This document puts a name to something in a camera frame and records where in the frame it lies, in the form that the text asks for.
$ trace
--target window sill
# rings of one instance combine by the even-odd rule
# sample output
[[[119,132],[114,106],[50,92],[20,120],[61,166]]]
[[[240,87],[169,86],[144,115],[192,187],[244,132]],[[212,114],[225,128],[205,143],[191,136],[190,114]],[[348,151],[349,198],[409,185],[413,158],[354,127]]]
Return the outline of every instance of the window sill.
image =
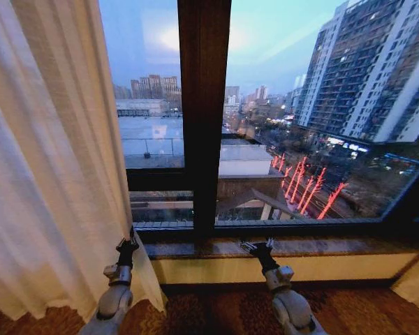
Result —
[[[249,241],[265,241],[251,238]],[[213,238],[205,241],[158,241],[145,244],[151,260],[162,259],[214,259],[250,258],[234,238]],[[415,253],[419,244],[412,241],[379,239],[376,237],[275,237],[272,256],[276,258],[338,256],[338,255],[390,255]]]

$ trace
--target baseboard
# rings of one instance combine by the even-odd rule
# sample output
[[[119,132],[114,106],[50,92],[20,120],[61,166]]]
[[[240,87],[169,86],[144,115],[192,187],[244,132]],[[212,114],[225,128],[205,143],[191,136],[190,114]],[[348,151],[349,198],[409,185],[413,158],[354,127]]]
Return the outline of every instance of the baseboard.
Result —
[[[390,288],[395,279],[360,279],[340,281],[294,281],[294,290],[325,290],[329,288]],[[162,284],[161,289],[166,295],[178,295],[184,293],[198,293],[212,295],[215,292],[239,292],[239,291],[264,291],[267,285],[261,283],[204,283],[204,284]]]

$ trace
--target carpet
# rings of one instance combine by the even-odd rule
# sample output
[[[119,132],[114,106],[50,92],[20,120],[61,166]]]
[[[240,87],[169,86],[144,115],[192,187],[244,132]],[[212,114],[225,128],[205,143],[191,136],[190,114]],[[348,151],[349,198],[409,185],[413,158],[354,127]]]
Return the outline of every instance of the carpet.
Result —
[[[168,315],[140,301],[120,334],[282,335],[267,290],[168,292]],[[419,335],[419,308],[389,289],[300,290],[330,334]],[[43,319],[26,314],[13,322],[0,312],[0,335],[76,334],[83,322],[68,307],[49,308]]]

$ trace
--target illuminated sign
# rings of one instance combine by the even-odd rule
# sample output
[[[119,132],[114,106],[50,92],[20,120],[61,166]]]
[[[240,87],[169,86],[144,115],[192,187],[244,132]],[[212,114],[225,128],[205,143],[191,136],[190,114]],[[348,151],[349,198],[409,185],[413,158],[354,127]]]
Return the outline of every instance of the illuminated sign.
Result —
[[[338,138],[335,137],[328,137],[328,142],[331,144],[343,144],[344,141],[339,140]]]

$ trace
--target low building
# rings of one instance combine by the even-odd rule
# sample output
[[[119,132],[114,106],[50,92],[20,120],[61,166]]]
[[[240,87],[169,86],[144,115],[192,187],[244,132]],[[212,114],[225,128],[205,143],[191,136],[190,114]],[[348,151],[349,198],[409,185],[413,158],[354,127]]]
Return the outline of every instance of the low building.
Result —
[[[163,99],[117,99],[118,117],[154,117],[169,112]]]

